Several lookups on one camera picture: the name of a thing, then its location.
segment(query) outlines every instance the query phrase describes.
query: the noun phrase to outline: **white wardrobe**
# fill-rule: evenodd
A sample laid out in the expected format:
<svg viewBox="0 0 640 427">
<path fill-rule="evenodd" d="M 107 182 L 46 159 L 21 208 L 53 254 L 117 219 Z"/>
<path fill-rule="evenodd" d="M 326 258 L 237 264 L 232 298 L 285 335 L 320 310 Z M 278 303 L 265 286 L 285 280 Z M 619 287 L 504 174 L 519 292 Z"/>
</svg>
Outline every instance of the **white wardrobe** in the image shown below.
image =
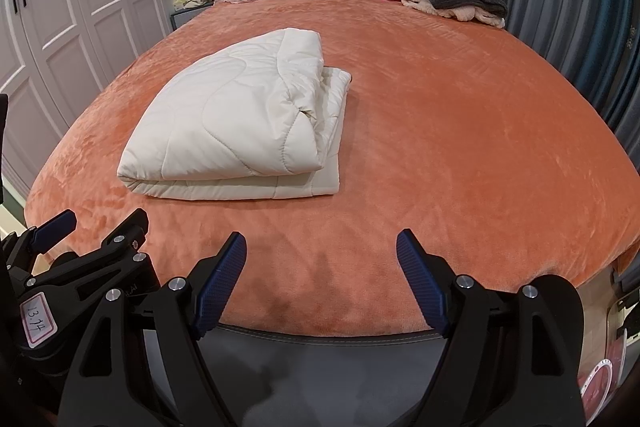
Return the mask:
<svg viewBox="0 0 640 427">
<path fill-rule="evenodd" d="M 21 195 L 96 96 L 169 34 L 173 2 L 0 0 L 2 174 Z"/>
</svg>

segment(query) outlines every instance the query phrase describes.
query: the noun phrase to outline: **blue curtain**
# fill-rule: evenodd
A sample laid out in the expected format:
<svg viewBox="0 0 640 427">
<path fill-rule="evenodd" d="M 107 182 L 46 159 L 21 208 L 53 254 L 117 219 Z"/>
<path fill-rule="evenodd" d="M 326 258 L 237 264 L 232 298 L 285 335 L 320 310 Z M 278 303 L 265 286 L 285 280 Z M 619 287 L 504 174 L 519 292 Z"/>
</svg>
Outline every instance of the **blue curtain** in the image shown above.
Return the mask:
<svg viewBox="0 0 640 427">
<path fill-rule="evenodd" d="M 640 169 L 639 0 L 505 0 L 507 29 L 593 105 Z"/>
</svg>

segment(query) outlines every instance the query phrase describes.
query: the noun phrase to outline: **label sticker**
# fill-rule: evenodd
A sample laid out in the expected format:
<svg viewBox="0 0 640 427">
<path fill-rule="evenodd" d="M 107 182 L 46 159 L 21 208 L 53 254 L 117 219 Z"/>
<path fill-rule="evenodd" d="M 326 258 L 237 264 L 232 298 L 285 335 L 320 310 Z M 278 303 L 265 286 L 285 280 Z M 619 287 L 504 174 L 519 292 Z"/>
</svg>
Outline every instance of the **label sticker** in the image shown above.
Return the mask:
<svg viewBox="0 0 640 427">
<path fill-rule="evenodd" d="M 36 293 L 23 302 L 20 305 L 20 315 L 29 347 L 39 346 L 58 331 L 58 325 L 53 320 L 47 298 L 43 292 Z"/>
</svg>

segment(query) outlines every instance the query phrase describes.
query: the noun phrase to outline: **white quilt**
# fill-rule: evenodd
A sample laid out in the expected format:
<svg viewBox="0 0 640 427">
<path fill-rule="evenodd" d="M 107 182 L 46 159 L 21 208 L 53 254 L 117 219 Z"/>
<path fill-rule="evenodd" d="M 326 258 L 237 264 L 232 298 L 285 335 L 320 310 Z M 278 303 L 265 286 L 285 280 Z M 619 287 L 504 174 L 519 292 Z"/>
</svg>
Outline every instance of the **white quilt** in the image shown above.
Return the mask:
<svg viewBox="0 0 640 427">
<path fill-rule="evenodd" d="M 179 200 L 335 194 L 350 82 L 346 71 L 324 67 L 313 31 L 233 44 L 162 88 L 118 178 L 133 192 Z"/>
</svg>

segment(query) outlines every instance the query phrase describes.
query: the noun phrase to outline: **orange bedspread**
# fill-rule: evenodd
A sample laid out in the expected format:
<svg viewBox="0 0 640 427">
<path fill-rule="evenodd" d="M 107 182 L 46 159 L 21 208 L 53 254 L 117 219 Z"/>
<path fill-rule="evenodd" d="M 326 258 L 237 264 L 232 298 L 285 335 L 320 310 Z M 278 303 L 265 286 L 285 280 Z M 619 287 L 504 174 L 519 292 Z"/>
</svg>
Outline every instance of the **orange bedspread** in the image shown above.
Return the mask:
<svg viewBox="0 0 640 427">
<path fill-rule="evenodd" d="M 116 179 L 148 104 L 194 61 L 292 26 L 318 31 L 325 64 L 349 71 L 340 192 L 299 200 L 169 201 Z M 578 92 L 504 30 L 385 0 L 220 4 L 114 81 L 69 130 L 26 208 L 40 224 L 78 215 L 81 253 L 133 209 L 164 282 L 242 232 L 248 259 L 224 323 L 309 335 L 425 328 L 396 261 L 411 228 L 431 253 L 487 287 L 554 272 L 576 285 L 635 253 L 640 178 Z"/>
</svg>

